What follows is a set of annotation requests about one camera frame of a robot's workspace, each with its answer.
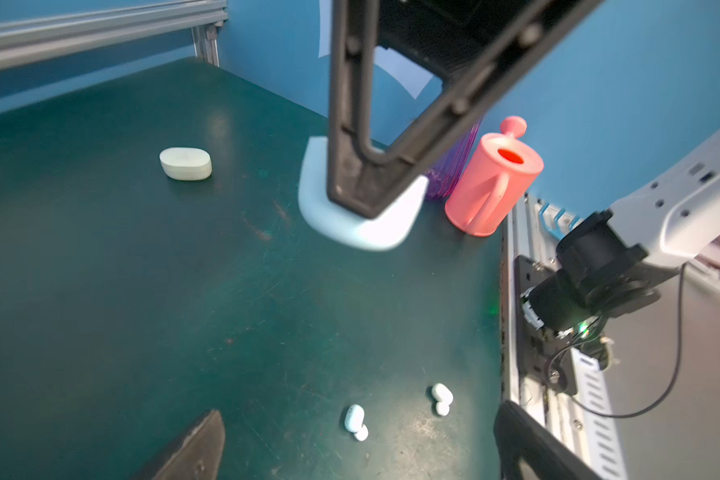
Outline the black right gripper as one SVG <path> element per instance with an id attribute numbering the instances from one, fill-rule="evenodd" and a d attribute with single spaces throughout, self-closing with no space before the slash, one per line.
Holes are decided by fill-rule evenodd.
<path id="1" fill-rule="evenodd" d="M 596 0 L 336 1 L 332 6 L 330 200 L 379 216 L 573 28 Z M 371 141 L 374 53 L 391 48 L 443 83 L 385 150 Z"/>

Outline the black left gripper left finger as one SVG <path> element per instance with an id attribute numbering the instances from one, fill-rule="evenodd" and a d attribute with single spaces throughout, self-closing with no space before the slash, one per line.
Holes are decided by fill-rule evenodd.
<path id="1" fill-rule="evenodd" d="M 218 410 L 209 410 L 168 442 L 134 479 L 217 479 L 225 445 Z"/>

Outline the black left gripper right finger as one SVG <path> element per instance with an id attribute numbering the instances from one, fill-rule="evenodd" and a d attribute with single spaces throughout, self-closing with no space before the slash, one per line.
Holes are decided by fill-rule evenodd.
<path id="1" fill-rule="evenodd" d="M 592 479 L 599 476 L 521 406 L 505 400 L 494 421 L 504 479 L 524 479 L 524 462 L 537 479 Z"/>

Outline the light blue earbud charging case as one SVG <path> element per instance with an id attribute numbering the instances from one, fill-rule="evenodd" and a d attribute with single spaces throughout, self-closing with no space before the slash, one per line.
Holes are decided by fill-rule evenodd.
<path id="1" fill-rule="evenodd" d="M 419 176 L 378 217 L 367 219 L 329 199 L 327 155 L 327 137 L 308 139 L 298 185 L 298 206 L 307 224 L 331 240 L 360 250 L 383 252 L 402 244 L 421 210 L 429 179 Z"/>

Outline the light blue earbud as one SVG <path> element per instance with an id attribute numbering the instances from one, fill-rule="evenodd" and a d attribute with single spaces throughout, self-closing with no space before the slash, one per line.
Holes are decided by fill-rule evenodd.
<path id="1" fill-rule="evenodd" d="M 360 442 L 365 441 L 369 436 L 368 427 L 365 425 L 365 410 L 359 404 L 350 405 L 344 417 L 344 428 Z"/>

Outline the white earbud charging case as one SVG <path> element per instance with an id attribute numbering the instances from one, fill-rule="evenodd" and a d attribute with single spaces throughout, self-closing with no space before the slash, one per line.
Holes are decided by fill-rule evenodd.
<path id="1" fill-rule="evenodd" d="M 210 154 L 199 148 L 170 147 L 160 152 L 159 161 L 166 176 L 177 181 L 203 181 L 213 172 Z"/>

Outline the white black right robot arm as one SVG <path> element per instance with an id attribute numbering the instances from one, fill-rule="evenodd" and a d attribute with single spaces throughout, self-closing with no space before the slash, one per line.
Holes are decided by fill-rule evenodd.
<path id="1" fill-rule="evenodd" d="M 514 83 L 595 8 L 592 1 L 501 1 L 458 20 L 428 1 L 336 1 L 331 7 L 327 235 L 386 251 L 408 235 L 425 172 Z M 444 91 L 386 149 L 370 138 L 378 47 L 429 70 Z M 659 284 L 720 234 L 720 131 L 700 160 L 596 212 L 557 247 L 558 270 L 513 307 L 555 332 L 650 304 Z"/>

